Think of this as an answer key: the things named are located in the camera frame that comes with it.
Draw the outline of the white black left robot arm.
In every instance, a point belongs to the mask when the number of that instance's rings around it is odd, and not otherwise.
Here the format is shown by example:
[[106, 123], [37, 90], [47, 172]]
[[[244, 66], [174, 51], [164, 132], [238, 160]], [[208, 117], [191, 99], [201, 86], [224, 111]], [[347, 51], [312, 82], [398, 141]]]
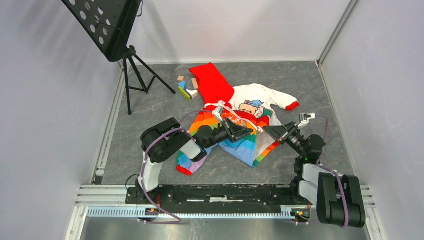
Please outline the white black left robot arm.
[[161, 122], [140, 137], [143, 149], [143, 164], [138, 177], [138, 197], [145, 204], [153, 203], [157, 198], [159, 175], [163, 162], [175, 153], [181, 152], [192, 165], [206, 159], [207, 149], [224, 142], [236, 143], [252, 134], [254, 130], [225, 118], [217, 128], [201, 126], [195, 135], [182, 128], [175, 118]]

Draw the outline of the rainbow and white kids jacket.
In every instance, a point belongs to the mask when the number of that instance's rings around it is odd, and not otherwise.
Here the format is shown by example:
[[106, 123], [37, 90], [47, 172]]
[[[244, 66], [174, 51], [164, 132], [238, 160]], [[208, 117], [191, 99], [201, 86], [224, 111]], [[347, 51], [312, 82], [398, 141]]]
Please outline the rainbow and white kids jacket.
[[[226, 107], [222, 117], [248, 128], [280, 125], [281, 122], [272, 109], [273, 105], [286, 111], [292, 111], [300, 105], [294, 96], [258, 83], [231, 86], [213, 63], [192, 67], [189, 71], [194, 75], [199, 94], [205, 103], [188, 130], [192, 135], [201, 126], [212, 129], [218, 127], [219, 122], [212, 113], [217, 104]], [[255, 130], [235, 143], [225, 140], [214, 146], [222, 148], [248, 166], [255, 167], [278, 143], [267, 132]]]

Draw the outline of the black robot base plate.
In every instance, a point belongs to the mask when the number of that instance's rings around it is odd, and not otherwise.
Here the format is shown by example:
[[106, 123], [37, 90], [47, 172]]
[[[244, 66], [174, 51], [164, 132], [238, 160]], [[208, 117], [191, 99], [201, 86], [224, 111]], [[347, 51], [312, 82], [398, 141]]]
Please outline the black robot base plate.
[[175, 215], [277, 214], [282, 206], [313, 207], [289, 184], [164, 184], [148, 193], [137, 185], [127, 189], [125, 203], [155, 203]]

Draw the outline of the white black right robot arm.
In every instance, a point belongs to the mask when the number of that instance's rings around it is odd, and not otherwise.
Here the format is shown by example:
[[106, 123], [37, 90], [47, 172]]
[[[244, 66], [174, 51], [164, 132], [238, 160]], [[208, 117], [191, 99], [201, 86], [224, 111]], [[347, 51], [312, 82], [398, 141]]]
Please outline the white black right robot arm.
[[317, 134], [304, 137], [296, 123], [266, 126], [264, 130], [280, 145], [290, 146], [298, 157], [296, 177], [289, 189], [295, 204], [308, 200], [316, 208], [318, 221], [341, 228], [362, 228], [366, 223], [365, 205], [358, 177], [340, 174], [320, 163], [325, 140]]

